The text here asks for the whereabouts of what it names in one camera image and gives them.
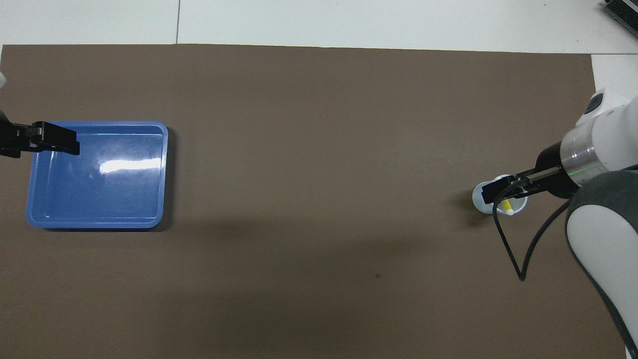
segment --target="white floor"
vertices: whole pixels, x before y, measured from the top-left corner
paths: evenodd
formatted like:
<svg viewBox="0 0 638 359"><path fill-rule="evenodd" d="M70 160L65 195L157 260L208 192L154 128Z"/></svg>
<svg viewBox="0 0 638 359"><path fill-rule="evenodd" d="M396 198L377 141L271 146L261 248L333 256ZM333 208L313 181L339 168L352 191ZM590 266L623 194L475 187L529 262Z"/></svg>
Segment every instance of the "white floor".
<svg viewBox="0 0 638 359"><path fill-rule="evenodd" d="M232 43L593 54L598 88L636 96L638 38L607 16L602 4L603 0L2 0L0 45Z"/></svg>

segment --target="yellow marker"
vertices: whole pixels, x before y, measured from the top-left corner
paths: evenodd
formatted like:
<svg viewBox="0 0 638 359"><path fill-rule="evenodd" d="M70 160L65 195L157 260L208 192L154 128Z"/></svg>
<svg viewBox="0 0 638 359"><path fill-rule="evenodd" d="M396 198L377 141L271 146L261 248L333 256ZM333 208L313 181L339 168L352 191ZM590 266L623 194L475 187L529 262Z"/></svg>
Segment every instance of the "yellow marker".
<svg viewBox="0 0 638 359"><path fill-rule="evenodd" d="M514 214L514 210L512 209L512 204L510 203L508 199L504 199L503 202L501 202L501 204L503 205L503 209L505 210L506 215L511 216Z"/></svg>

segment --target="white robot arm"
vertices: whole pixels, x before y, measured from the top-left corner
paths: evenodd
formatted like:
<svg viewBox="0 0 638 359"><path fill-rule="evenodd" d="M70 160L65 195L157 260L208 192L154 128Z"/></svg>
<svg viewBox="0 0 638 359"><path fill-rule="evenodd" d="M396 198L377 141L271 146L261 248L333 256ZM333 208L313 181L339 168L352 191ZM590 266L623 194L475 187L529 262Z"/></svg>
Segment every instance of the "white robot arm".
<svg viewBox="0 0 638 359"><path fill-rule="evenodd" d="M484 202L493 206L497 228L521 280L536 241L552 219L532 241L519 270L494 203L543 191L570 199L568 243L633 359L638 359L638 171L632 171L636 169L638 96L629 101L602 90L591 97L576 127L541 152L535 168L488 183L481 193Z"/></svg>

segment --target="white cup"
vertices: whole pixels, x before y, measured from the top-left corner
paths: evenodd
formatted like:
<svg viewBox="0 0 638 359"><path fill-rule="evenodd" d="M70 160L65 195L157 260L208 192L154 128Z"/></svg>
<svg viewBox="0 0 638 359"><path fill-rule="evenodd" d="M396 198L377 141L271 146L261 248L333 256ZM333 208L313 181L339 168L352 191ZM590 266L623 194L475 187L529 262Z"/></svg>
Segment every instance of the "white cup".
<svg viewBox="0 0 638 359"><path fill-rule="evenodd" d="M474 187L474 191L472 192L472 202L474 203L474 207L476 207L477 210L487 215L492 214L493 203L485 204L485 202L483 201L483 196L481 195L481 192L483 192L483 186L506 176L509 176L509 174L502 174L496 177L495 179L492 179L491 181L481 182L476 187ZM516 213L519 213L521 210L523 210L523 208L525 208L525 205L527 204L527 197L510 198L509 201L510 201L510 204L512 205L512 209L514 210L514 212L511 215L515 215ZM496 211L498 213L505 214L505 210L503 209L503 203L498 204L498 206L496 207Z"/></svg>

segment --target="black device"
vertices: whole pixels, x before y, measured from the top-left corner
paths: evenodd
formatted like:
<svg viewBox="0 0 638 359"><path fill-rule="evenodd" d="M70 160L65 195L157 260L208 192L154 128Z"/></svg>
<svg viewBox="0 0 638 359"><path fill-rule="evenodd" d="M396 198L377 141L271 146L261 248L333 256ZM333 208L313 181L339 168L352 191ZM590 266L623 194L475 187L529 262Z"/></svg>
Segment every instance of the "black device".
<svg viewBox="0 0 638 359"><path fill-rule="evenodd" d="M483 186L483 201L485 204L493 203L498 194L508 188L511 184L521 182L520 186L515 186L504 193L500 200L508 198L523 198L540 192L549 192L556 197L568 199L576 191L576 185L565 172L560 158L560 142L544 149L536 159L536 166L527 171L511 176L505 176L496 181Z"/></svg>
<svg viewBox="0 0 638 359"><path fill-rule="evenodd" d="M604 10L638 37L638 0L605 0Z"/></svg>
<svg viewBox="0 0 638 359"><path fill-rule="evenodd" d="M11 123L0 111L0 155L20 158L22 151L58 151L71 155L80 154L80 143L75 131L37 121L31 125Z"/></svg>

